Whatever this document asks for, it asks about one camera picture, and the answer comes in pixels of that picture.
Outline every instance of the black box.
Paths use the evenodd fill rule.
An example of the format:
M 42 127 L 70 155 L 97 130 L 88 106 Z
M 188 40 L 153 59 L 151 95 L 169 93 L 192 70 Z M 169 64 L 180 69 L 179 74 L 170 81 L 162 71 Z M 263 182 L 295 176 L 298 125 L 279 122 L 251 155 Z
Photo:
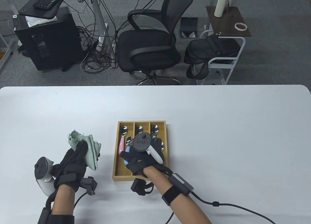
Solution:
M 83 60 L 77 27 L 68 7 L 59 8 L 57 20 L 29 27 L 26 17 L 13 18 L 15 33 L 23 44 L 26 55 L 38 70 L 60 67 Z

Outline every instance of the pink spoon handle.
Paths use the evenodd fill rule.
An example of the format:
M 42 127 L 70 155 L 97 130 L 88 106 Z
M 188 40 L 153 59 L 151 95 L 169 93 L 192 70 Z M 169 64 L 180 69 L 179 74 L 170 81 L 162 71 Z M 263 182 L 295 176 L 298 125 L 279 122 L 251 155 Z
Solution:
M 125 138 L 122 137 L 120 140 L 120 144 L 119 144 L 119 154 L 121 154 L 121 152 L 124 151 L 124 141 L 125 141 Z

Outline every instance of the person's hand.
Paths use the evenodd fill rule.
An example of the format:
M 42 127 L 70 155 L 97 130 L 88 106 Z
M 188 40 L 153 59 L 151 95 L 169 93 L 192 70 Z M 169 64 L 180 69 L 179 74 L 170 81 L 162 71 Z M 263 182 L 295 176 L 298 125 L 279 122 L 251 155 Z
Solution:
M 86 171 L 85 155 L 87 151 L 86 141 L 81 141 L 77 144 L 76 151 L 68 150 L 63 160 L 53 166 L 51 175 L 55 177 L 55 189 L 66 184 L 72 187 L 75 192 L 78 191 L 80 181 Z
M 164 162 L 164 155 L 161 151 L 162 140 L 160 138 L 153 138 L 151 145 L 161 156 Z M 120 157 L 129 163 L 126 167 L 133 173 L 133 175 L 142 175 L 147 178 L 147 176 L 143 173 L 143 169 L 148 166 L 154 166 L 161 172 L 167 170 L 165 166 L 159 164 L 151 155 L 148 155 L 146 151 L 138 152 L 132 145 L 130 146 L 130 152 L 122 151 L 120 153 Z

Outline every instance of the office chair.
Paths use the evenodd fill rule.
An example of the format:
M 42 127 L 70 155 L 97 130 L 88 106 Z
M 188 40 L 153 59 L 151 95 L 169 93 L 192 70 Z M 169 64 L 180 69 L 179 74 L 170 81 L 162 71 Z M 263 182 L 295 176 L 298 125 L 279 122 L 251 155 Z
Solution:
M 161 10 L 140 9 L 128 13 L 128 21 L 134 30 L 124 31 L 118 38 L 116 56 L 122 71 L 133 74 L 139 71 L 146 78 L 137 85 L 152 81 L 157 85 L 157 78 L 178 80 L 168 76 L 157 76 L 153 70 L 167 69 L 178 64 L 180 53 L 175 47 L 174 29 L 182 14 L 193 0 L 164 0 Z M 133 16 L 146 15 L 160 21 L 168 32 L 156 29 L 140 29 L 134 22 Z

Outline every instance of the forearm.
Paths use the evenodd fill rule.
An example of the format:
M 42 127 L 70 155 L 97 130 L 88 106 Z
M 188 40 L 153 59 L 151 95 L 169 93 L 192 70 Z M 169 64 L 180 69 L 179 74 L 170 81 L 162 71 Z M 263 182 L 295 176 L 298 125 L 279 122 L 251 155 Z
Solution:
M 161 195 L 172 187 L 167 176 L 153 166 L 145 168 L 144 174 L 153 182 Z M 211 224 L 205 213 L 189 196 L 178 195 L 172 201 L 170 207 L 182 224 Z
M 52 214 L 73 215 L 75 191 L 68 185 L 60 185 L 53 204 Z

